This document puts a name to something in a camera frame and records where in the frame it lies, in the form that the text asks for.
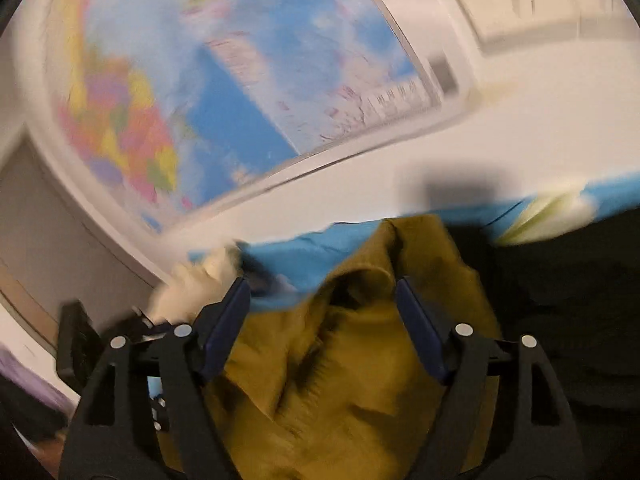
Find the mustard olive jacket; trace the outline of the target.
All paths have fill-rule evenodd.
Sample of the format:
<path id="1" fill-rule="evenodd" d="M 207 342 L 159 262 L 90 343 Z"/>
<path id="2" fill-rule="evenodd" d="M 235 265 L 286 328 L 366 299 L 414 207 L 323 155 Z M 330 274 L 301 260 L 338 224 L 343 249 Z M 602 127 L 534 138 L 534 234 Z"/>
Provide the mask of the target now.
<path id="1" fill-rule="evenodd" d="M 496 338 L 474 270 L 434 216 L 386 220 L 292 310 L 250 314 L 204 399 L 245 479 L 401 479 L 442 400 L 396 307 L 408 278 Z"/>

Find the grey door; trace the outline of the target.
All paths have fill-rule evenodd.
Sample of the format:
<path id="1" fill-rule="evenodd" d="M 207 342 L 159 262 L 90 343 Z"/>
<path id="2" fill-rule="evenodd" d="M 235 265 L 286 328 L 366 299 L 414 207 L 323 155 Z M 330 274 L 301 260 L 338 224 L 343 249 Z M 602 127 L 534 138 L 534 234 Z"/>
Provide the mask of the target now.
<path id="1" fill-rule="evenodd" d="M 1 142 L 1 299 L 53 352 L 60 307 L 102 330 L 144 310 L 160 280 L 115 244 L 52 174 L 25 127 Z"/>

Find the cream pillow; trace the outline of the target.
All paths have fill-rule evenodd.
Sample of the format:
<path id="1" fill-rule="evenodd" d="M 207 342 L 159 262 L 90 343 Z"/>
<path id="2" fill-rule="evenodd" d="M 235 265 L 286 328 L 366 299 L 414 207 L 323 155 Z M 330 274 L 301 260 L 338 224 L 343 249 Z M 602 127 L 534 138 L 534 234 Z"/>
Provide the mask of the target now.
<path id="1" fill-rule="evenodd" d="M 235 245 L 218 247 L 198 262 L 178 264 L 152 292 L 146 316 L 154 323 L 191 323 L 204 307 L 224 298 L 239 270 Z"/>

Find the blue floral bed sheet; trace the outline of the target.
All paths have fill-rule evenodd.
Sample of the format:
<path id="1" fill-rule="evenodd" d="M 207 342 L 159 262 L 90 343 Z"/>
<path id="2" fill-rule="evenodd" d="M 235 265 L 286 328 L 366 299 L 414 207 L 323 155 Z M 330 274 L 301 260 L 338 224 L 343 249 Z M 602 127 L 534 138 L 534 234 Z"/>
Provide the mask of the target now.
<path id="1" fill-rule="evenodd" d="M 556 191 L 435 212 L 445 226 L 469 226 L 499 245 L 541 242 L 639 206 L 639 175 L 579 182 Z M 232 243 L 190 252 L 190 263 L 213 278 L 254 280 L 252 310 L 292 308 L 378 228 L 376 220 L 338 222 L 323 231 L 264 244 Z"/>

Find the colourful wall map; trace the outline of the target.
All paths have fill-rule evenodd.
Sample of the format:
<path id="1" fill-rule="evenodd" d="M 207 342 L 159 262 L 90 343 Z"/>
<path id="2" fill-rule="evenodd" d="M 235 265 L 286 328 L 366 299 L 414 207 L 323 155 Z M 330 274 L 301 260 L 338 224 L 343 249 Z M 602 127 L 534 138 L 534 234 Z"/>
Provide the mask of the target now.
<path id="1" fill-rule="evenodd" d="M 156 232 L 457 110 L 437 0 L 43 0 L 47 133 Z"/>

